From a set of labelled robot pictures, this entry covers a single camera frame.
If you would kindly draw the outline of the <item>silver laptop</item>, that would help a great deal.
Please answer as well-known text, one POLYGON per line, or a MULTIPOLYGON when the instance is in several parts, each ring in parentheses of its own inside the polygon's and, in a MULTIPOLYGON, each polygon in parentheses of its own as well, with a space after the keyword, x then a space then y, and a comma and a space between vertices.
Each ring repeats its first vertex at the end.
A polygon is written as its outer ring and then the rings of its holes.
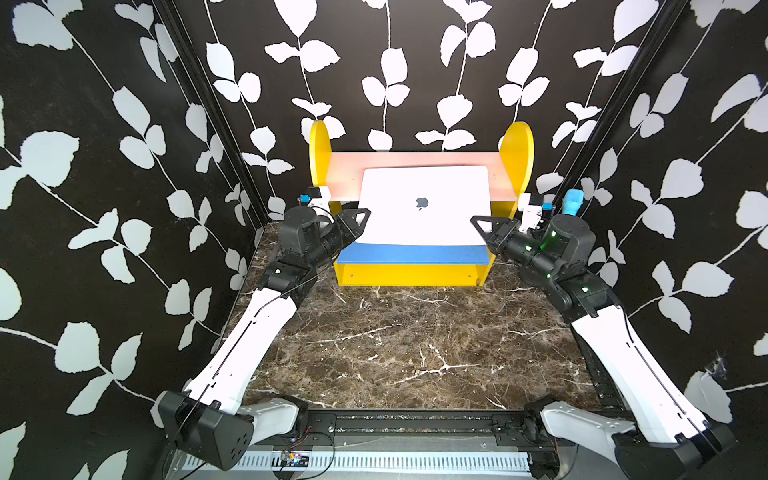
POLYGON ((359 206, 371 212, 363 244, 474 246, 471 218, 490 214, 484 166, 374 168, 364 172, 359 206))

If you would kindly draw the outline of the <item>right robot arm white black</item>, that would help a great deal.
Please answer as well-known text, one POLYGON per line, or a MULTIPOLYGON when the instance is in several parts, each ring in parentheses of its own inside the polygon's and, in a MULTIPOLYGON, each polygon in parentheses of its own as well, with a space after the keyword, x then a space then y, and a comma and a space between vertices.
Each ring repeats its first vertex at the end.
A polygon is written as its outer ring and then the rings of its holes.
POLYGON ((514 263, 526 285, 544 292, 581 340, 610 406, 631 416, 551 402, 539 411, 550 438, 601 455, 628 479, 683 479, 736 445, 726 425, 709 420, 675 386, 612 288, 588 270, 596 237, 583 219, 556 214, 534 235, 514 218, 476 215, 471 223, 492 254, 514 263))

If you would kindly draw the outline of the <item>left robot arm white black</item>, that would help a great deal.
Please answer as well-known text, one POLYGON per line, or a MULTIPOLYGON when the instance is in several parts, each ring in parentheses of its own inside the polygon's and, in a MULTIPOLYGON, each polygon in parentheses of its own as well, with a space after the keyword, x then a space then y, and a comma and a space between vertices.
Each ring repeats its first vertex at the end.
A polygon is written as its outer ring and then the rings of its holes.
POLYGON ((370 215, 362 208, 328 217, 309 206, 286 213, 274 258, 235 328, 182 392, 159 395, 157 414, 169 447, 227 471, 252 444, 294 430, 298 402, 277 398, 245 408, 247 386, 319 273, 364 233, 370 215))

